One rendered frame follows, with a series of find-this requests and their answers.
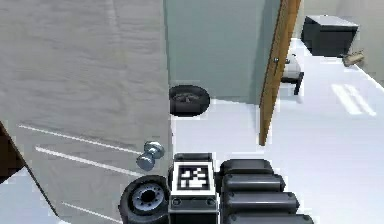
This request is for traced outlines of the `silver round door knob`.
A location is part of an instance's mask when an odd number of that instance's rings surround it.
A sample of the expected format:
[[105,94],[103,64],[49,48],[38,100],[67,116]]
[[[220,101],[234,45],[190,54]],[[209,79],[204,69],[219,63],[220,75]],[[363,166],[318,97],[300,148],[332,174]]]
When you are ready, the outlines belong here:
[[144,171],[151,171],[157,159],[164,156],[164,147],[157,141],[147,141],[144,144],[144,152],[137,157],[136,164]]

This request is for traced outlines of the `black round bin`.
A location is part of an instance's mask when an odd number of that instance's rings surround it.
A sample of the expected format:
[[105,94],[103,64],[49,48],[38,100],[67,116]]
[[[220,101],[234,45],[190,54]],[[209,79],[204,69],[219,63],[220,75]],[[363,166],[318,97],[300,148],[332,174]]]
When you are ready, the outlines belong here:
[[170,113],[178,117],[193,117],[204,113],[210,105],[208,92],[194,85],[178,85],[169,90]]

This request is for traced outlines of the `brown wooden door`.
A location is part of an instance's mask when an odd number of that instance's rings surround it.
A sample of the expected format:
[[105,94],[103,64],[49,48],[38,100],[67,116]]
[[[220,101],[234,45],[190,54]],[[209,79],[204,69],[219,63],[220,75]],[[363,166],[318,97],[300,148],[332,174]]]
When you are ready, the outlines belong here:
[[[259,145],[265,146],[268,132],[277,100],[280,82],[288,54],[291,37],[300,8],[301,0],[280,0],[278,16],[274,29],[273,41],[264,78],[262,94],[260,98],[260,132]],[[280,59],[278,65],[273,58]]]

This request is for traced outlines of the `black box cabinet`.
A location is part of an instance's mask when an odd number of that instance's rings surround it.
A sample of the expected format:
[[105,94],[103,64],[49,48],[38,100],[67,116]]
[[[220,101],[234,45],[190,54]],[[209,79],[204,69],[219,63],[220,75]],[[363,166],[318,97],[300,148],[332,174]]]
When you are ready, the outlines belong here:
[[307,15],[300,39],[313,56],[338,57],[348,53],[358,28],[337,16]]

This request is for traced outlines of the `small tan object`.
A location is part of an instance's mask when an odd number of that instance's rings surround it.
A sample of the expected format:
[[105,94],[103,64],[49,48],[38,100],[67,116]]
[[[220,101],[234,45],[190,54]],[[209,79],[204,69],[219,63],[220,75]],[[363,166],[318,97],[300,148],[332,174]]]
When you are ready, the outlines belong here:
[[361,62],[364,59],[363,51],[353,52],[351,54],[344,55],[342,62],[345,67],[349,67]]

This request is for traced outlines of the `pale grey wooden door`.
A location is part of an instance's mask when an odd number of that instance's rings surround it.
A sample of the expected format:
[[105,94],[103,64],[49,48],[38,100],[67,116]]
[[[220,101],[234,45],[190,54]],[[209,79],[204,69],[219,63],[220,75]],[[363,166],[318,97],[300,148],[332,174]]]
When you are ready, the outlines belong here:
[[163,0],[0,0],[0,122],[60,219],[122,224],[171,144],[166,65]]

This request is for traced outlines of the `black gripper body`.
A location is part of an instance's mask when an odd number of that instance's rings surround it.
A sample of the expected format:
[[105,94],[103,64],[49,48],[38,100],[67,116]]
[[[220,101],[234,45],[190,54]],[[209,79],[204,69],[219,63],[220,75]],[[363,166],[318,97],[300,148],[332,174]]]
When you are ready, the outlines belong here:
[[118,209],[123,224],[168,224],[168,202],[166,178],[146,175],[125,188]]

